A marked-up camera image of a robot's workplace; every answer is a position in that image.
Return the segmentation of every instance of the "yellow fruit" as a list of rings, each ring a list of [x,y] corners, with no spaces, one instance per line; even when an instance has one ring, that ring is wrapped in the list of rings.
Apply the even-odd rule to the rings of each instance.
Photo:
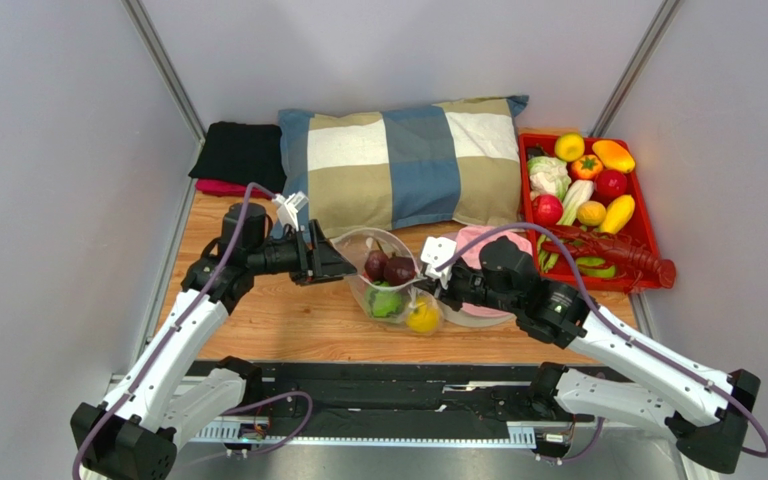
[[[606,219],[597,227],[598,232],[618,233],[632,218],[635,200],[630,195],[621,195],[612,200],[606,209]]]
[[[589,200],[576,211],[576,219],[586,227],[596,227],[606,219],[606,207],[600,202]]]
[[[429,300],[419,298],[417,306],[408,314],[405,325],[416,333],[431,333],[440,323],[440,311],[429,305]]]
[[[591,150],[609,170],[630,173],[635,168],[635,160],[630,152],[614,140],[597,140]]]
[[[556,140],[556,157],[565,162],[575,162],[585,154],[585,139],[572,132],[565,133]]]

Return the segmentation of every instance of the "white wall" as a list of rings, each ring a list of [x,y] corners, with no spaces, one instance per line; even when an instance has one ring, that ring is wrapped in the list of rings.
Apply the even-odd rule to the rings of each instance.
[[[660,0],[144,0],[205,124],[527,93],[590,129]]]
[[[760,376],[768,428],[768,2],[685,2],[609,135],[634,150],[677,263],[674,289],[646,296],[661,338]],[[768,460],[732,478],[768,478]]]
[[[195,141],[120,2],[0,5],[0,479],[65,478],[127,366]]]

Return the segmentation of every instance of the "wooden tabletop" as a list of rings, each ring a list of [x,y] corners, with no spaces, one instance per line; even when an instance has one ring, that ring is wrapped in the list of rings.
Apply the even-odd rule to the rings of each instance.
[[[182,245],[174,265],[160,323],[171,311],[186,269],[204,246],[221,231],[221,220],[232,197],[195,194]],[[275,218],[270,202],[265,205]],[[427,236],[454,232],[462,225],[443,222],[394,233],[418,253]],[[635,326],[630,302],[620,293],[591,292],[615,315]],[[433,336],[419,336],[367,318],[346,282],[309,287],[293,284],[287,275],[257,277],[254,289],[199,354],[202,359],[233,355],[249,361],[397,362],[459,364],[594,363],[570,351],[530,339],[513,321],[471,329],[445,323]]]

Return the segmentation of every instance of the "checkered pillow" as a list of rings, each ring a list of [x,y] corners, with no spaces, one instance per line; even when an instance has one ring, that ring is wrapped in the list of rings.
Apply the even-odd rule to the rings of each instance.
[[[310,198],[328,237],[455,220],[517,220],[520,156],[513,117],[527,96],[481,98],[330,117],[283,110],[284,192]]]

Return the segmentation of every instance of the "red basket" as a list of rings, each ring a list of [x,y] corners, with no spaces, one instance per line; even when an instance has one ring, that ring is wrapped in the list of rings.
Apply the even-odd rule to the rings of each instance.
[[[520,135],[520,172],[523,177],[523,216],[527,222],[534,223],[532,217],[532,202],[529,199],[529,192],[532,190],[529,185],[529,172],[526,167],[527,153],[526,149],[530,147],[540,146],[549,155],[552,155],[554,150],[556,139],[558,135],[540,135],[524,133]],[[591,146],[600,140],[599,138],[586,138],[585,139],[585,153],[592,154]],[[615,140],[621,144],[624,148],[629,150],[627,144],[621,140]],[[638,183],[638,177],[636,177],[635,171],[627,174],[627,191],[625,193],[632,195],[635,199],[635,211],[630,219],[629,223],[624,226],[619,233],[626,234],[632,237],[634,240],[640,242],[646,250],[650,251],[657,257],[659,257],[659,247],[656,245],[656,239],[653,237],[653,228],[650,226],[650,217],[647,215],[647,207],[644,204],[644,197],[641,194],[641,186]],[[593,200],[600,201],[604,205],[602,199],[593,198]],[[534,231],[528,231],[527,236],[529,241],[532,242],[535,255],[535,266],[540,271],[541,267],[538,264],[538,235]],[[575,279],[564,258],[559,259],[556,265],[550,269],[549,272],[542,274],[543,277],[551,280],[558,280],[570,285],[575,284]],[[659,279],[654,273],[644,273],[644,276],[635,282],[634,275],[626,274],[624,276],[616,278],[595,278],[583,276],[585,286],[591,290],[603,290],[603,291],[616,291],[624,293],[638,293],[649,288],[660,288]]]

